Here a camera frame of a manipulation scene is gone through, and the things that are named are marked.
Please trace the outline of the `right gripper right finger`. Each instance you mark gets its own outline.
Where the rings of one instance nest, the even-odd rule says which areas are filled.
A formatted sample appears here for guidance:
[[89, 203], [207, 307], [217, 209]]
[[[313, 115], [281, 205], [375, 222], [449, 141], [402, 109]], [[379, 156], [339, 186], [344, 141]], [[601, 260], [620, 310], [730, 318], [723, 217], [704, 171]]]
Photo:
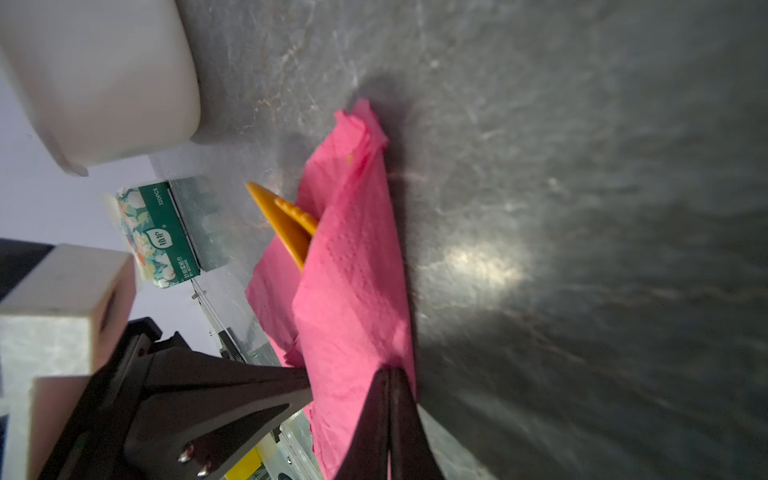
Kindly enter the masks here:
[[443, 480], [444, 475], [429, 446], [407, 375], [396, 368], [390, 369], [389, 375], [391, 478]]

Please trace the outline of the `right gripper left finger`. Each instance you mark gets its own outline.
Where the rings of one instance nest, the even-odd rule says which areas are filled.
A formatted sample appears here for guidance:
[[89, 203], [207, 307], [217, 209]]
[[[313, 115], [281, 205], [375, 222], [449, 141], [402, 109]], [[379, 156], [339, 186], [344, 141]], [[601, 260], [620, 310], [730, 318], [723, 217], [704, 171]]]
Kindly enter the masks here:
[[335, 479], [379, 480], [388, 476], [390, 368], [378, 370], [366, 396], [344, 461]]

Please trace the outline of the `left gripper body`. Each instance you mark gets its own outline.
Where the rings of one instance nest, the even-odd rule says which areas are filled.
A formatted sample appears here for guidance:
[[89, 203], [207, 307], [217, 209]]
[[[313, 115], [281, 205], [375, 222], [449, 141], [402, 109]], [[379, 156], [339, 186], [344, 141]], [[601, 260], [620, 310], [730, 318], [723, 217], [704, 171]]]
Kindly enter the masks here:
[[168, 339], [149, 317], [130, 321], [109, 361], [94, 374], [49, 455], [41, 479], [141, 479], [123, 458], [146, 365], [172, 347], [188, 349], [178, 333]]

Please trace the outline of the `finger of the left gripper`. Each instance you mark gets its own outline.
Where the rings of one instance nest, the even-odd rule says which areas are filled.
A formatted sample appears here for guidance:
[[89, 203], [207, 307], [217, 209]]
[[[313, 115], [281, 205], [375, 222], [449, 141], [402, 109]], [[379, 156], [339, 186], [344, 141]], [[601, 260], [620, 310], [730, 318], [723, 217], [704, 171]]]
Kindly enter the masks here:
[[311, 400], [302, 368], [169, 348], [149, 358], [123, 455], [144, 479], [220, 479]]

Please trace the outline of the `pink paper napkin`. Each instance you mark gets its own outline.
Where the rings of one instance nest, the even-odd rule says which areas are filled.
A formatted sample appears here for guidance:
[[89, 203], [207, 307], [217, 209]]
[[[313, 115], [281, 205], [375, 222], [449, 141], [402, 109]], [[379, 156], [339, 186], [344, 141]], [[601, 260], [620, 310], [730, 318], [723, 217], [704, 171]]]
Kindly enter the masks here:
[[328, 479], [343, 463], [375, 372], [415, 372], [387, 144], [369, 101], [336, 113], [298, 187], [297, 205], [318, 222], [304, 266], [273, 240], [245, 290], [281, 363], [308, 373], [313, 452]]

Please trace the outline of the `orange plastic knife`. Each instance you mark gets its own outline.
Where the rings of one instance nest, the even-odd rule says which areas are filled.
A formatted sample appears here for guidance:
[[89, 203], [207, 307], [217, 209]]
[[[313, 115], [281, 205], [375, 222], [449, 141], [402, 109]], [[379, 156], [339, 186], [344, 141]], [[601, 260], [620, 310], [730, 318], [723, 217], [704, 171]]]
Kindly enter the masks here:
[[246, 188], [298, 270], [302, 272], [315, 235], [310, 237], [300, 225], [276, 206], [274, 199], [280, 197], [279, 195], [254, 182], [247, 182]]

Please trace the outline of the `orange plastic fork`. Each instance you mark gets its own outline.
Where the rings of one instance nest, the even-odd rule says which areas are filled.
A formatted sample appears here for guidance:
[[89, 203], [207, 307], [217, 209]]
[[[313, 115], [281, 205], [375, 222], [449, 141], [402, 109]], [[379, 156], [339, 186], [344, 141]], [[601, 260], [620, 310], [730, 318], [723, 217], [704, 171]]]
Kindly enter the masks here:
[[284, 214], [300, 225], [310, 237], [316, 234], [318, 221], [312, 215], [281, 197], [276, 197], [274, 203]]

